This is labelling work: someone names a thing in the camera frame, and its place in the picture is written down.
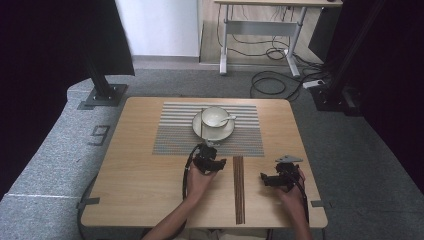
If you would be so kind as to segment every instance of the white desk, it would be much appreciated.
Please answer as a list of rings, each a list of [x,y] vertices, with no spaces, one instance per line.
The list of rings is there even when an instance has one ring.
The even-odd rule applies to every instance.
[[[227,34],[289,36],[293,37],[286,54],[287,62],[294,77],[300,76],[293,52],[302,29],[308,7],[341,7],[341,0],[329,2],[327,0],[215,0],[215,3],[226,6],[224,18],[224,41],[221,48],[220,74],[227,74]],[[259,22],[259,21],[232,21],[228,19],[229,5],[260,5],[260,6],[293,6],[302,7],[299,19],[296,22]]]

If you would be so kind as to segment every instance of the black stand base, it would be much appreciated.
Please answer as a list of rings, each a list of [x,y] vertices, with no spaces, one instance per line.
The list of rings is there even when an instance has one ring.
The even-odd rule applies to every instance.
[[[79,110],[92,110],[96,106],[109,106],[116,107],[119,105],[122,96],[124,95],[127,85],[126,84],[109,84],[110,96],[98,95],[96,88],[94,88],[85,102],[81,102],[78,106]]]
[[[309,89],[318,111],[344,112],[347,116],[362,116],[359,111],[360,94],[356,89],[345,87],[342,97],[336,101],[328,100],[328,89],[310,88]]]

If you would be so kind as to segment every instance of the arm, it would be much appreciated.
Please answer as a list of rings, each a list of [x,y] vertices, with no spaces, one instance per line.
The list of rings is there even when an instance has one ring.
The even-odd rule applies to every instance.
[[[305,175],[302,170],[299,169],[299,173],[305,180]],[[286,212],[290,216],[290,220],[293,224],[296,240],[312,240],[311,230],[309,224],[306,221],[305,209],[303,208],[302,193],[297,186],[293,187],[289,192],[284,192],[281,188],[275,188],[277,196],[281,199],[284,204]]]
[[[168,216],[160,221],[142,240],[166,239],[177,232],[197,206],[217,172],[202,174],[192,163],[187,176],[187,198]]]

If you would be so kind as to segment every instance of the wooden table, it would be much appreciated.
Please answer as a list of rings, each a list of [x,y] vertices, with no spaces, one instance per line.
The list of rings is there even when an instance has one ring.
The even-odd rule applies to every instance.
[[[263,142],[263,157],[244,157],[245,224],[236,224],[233,156],[220,171],[198,208],[188,219],[188,228],[281,228],[290,227],[272,188],[265,187],[260,172],[276,175],[275,159],[289,154],[304,161],[310,226],[324,228],[327,217],[300,138],[289,102],[269,99],[154,98],[133,97],[125,104],[87,205],[85,226],[152,227],[182,200],[181,186],[186,155],[154,155],[153,148],[165,102],[231,103],[256,106]]]
[[[341,7],[341,0],[329,2],[327,0],[215,0],[215,3],[225,5],[224,33],[221,48],[220,74],[227,73],[227,34],[235,35],[262,35],[262,36],[288,36],[292,37],[291,44],[284,51],[286,60],[294,77],[299,77],[299,70],[293,58],[294,49],[303,20],[308,7]],[[302,7],[296,22],[259,22],[259,21],[233,21],[228,18],[230,5],[260,5],[260,6],[292,6]]]

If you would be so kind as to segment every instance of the striped mat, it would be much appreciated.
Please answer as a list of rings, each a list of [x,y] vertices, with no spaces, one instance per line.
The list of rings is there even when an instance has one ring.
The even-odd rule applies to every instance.
[[[165,102],[156,134],[154,155],[186,155],[203,141],[193,130],[194,116],[208,107],[221,107],[237,116],[233,133],[219,142],[218,156],[263,157],[262,137],[255,105]]]

